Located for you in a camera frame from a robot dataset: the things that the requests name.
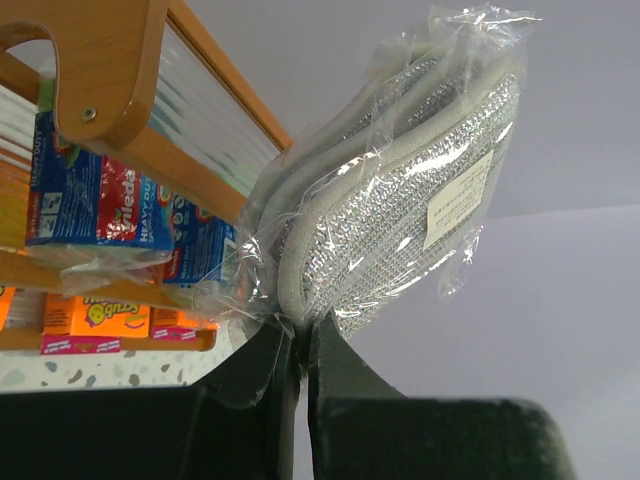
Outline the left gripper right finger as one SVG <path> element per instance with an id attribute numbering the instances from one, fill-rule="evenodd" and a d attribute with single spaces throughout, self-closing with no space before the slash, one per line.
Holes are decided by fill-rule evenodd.
<path id="1" fill-rule="evenodd" d="M 389 385 L 330 316 L 310 329 L 317 479 L 574 479 L 560 429 L 514 398 L 416 398 Z"/>

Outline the orange pink Scrub Mommy box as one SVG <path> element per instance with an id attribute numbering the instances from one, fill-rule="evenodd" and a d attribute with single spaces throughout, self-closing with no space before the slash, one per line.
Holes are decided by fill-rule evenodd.
<path id="1" fill-rule="evenodd" d="M 152 308 L 150 313 L 150 336 L 153 340 L 193 342 L 199 334 L 209 334 L 218 329 L 215 321 L 189 311 Z"/>

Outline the orange Scrub Mommy box back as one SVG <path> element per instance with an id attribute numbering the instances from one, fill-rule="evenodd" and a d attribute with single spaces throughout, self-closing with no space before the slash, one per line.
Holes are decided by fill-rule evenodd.
<path id="1" fill-rule="evenodd" d="M 116 353 L 124 339 L 146 339 L 151 308 L 98 297 L 48 294 L 42 354 Z"/>

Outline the orange Scrub Daddy box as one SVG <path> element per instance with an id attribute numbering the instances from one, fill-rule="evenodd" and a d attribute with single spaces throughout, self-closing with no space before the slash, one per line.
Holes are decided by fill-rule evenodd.
<path id="1" fill-rule="evenodd" d="M 5 328 L 16 291 L 12 286 L 0 286 L 0 330 Z"/>

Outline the blue green colourful sponge pack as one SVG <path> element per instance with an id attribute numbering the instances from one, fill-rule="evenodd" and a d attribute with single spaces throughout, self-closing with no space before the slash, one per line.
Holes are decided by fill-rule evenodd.
<path id="1" fill-rule="evenodd" d="M 170 200 L 153 179 L 65 139 L 56 81 L 44 77 L 34 122 L 26 252 L 80 294 L 120 280 L 150 284 L 174 248 Z"/>

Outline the silver scourer pack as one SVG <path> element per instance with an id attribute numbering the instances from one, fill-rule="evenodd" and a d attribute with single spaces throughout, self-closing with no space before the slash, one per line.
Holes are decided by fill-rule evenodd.
<path id="1" fill-rule="evenodd" d="M 195 311 L 343 337 L 434 271 L 455 292 L 517 122 L 530 11 L 432 8 L 375 49 L 366 82 L 261 173 Z"/>

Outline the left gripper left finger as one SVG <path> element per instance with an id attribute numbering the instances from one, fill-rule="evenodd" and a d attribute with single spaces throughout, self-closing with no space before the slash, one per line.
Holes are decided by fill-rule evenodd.
<path id="1" fill-rule="evenodd" d="M 1 398 L 4 479 L 289 479 L 293 342 L 264 325 L 189 387 Z"/>

